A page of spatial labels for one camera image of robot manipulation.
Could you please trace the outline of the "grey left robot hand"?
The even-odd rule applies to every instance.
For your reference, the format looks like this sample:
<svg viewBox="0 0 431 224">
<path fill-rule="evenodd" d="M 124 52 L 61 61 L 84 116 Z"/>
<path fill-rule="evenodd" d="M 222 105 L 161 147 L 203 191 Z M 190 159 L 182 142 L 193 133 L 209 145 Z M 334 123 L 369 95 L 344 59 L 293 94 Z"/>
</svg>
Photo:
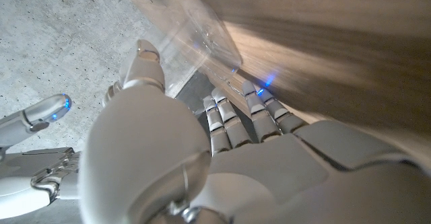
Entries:
<svg viewBox="0 0 431 224">
<path fill-rule="evenodd" d="M 344 124 L 308 124 L 244 82 L 253 141 L 218 90 L 204 129 L 139 40 L 80 159 L 84 223 L 429 223 L 430 169 Z"/>
</svg>

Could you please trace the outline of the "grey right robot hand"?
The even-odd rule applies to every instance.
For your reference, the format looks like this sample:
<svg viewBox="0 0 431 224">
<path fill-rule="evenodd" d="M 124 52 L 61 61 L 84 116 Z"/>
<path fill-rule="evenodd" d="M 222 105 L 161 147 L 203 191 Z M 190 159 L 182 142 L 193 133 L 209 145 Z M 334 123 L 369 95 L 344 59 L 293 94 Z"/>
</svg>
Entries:
<svg viewBox="0 0 431 224">
<path fill-rule="evenodd" d="M 48 128 L 72 105 L 66 94 L 56 94 L 1 119 L 1 218 L 31 213 L 57 199 L 78 199 L 80 153 L 71 147 L 7 150 Z"/>
</svg>

